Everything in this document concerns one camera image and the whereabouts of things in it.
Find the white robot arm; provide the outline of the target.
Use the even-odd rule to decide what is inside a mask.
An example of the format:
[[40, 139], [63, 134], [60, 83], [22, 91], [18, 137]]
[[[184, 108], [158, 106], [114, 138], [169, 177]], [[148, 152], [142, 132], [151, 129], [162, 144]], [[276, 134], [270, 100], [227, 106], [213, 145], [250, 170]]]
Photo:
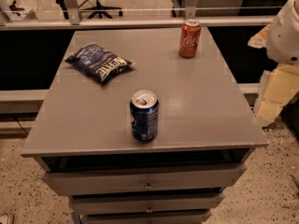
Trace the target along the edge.
[[267, 127], [299, 92], [299, 0], [288, 0], [248, 45], [266, 48], [267, 57], [278, 63], [272, 72], [263, 72], [253, 108], [253, 122]]

